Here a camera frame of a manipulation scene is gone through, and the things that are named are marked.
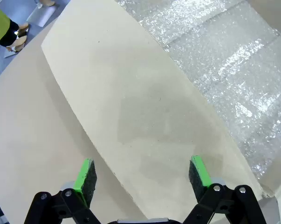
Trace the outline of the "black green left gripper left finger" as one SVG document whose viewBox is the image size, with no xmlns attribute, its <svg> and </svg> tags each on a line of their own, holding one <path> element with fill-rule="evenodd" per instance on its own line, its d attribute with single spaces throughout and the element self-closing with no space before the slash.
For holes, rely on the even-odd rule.
<svg viewBox="0 0 281 224">
<path fill-rule="evenodd" d="M 100 221 L 90 210 L 97 181 L 95 163 L 86 159 L 71 188 L 51 195 L 38 192 L 30 205 L 26 224 L 60 224 L 71 218 L 76 224 L 99 224 Z"/>
</svg>

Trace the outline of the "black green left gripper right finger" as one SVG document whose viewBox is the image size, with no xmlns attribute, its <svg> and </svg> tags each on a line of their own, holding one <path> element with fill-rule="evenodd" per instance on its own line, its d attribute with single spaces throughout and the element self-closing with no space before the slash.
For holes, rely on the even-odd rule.
<svg viewBox="0 0 281 224">
<path fill-rule="evenodd" d="M 252 188 L 238 185 L 230 189 L 212 182 L 200 156 L 191 157 L 189 180 L 197 199 L 184 224 L 208 224 L 214 214 L 224 214 L 231 224 L 265 224 Z"/>
</svg>

